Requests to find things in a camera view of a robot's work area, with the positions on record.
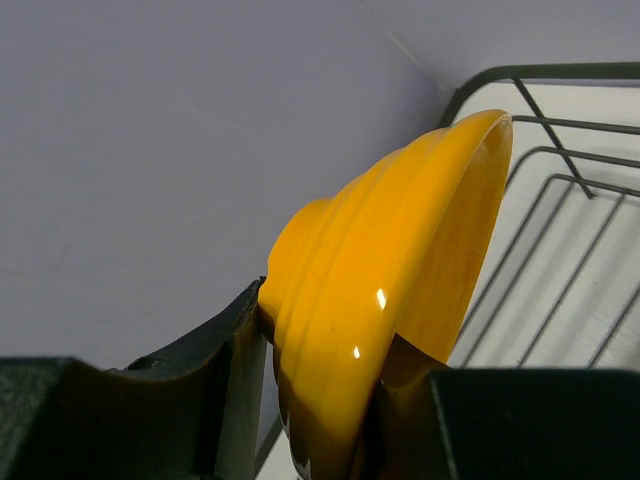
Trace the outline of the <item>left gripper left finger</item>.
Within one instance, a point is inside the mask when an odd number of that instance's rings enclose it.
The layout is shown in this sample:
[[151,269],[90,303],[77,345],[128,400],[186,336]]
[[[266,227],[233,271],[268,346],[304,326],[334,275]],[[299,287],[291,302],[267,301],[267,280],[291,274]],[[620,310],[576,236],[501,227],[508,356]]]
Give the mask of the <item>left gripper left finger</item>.
[[124,369],[1,362],[5,479],[250,479],[265,341],[251,283],[204,324]]

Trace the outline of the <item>yellow ribbed bowl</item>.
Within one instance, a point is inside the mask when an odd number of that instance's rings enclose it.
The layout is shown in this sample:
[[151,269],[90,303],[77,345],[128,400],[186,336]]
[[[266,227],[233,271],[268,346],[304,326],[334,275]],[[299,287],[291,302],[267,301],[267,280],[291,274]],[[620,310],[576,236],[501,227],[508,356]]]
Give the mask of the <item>yellow ribbed bowl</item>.
[[450,357],[506,187],[511,116],[485,110],[386,155],[299,210],[258,308],[305,479],[346,479],[395,338]]

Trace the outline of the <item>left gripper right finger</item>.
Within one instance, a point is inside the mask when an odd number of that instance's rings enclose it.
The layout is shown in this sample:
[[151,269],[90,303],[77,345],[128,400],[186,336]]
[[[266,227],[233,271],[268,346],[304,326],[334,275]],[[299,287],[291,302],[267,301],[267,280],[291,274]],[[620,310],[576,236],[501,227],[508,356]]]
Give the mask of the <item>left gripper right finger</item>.
[[395,337],[359,438],[356,479],[635,479],[639,376],[459,369]]

